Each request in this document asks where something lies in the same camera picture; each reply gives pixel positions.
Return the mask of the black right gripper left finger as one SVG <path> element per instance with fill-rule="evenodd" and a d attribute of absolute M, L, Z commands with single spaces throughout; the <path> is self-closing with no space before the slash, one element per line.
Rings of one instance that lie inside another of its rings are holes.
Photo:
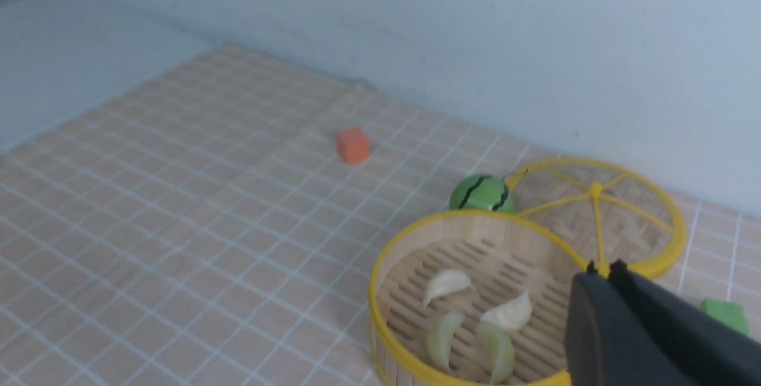
<path fill-rule="evenodd" d="M 697 385 L 656 345 L 593 262 L 574 275 L 564 348 L 572 385 Z"/>

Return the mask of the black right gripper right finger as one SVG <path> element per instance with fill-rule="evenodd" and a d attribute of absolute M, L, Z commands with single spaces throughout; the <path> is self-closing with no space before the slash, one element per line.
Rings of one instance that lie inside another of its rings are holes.
<path fill-rule="evenodd" d="M 758 385 L 759 343 L 663 290 L 623 261 L 608 283 L 672 364 L 698 385 Z"/>

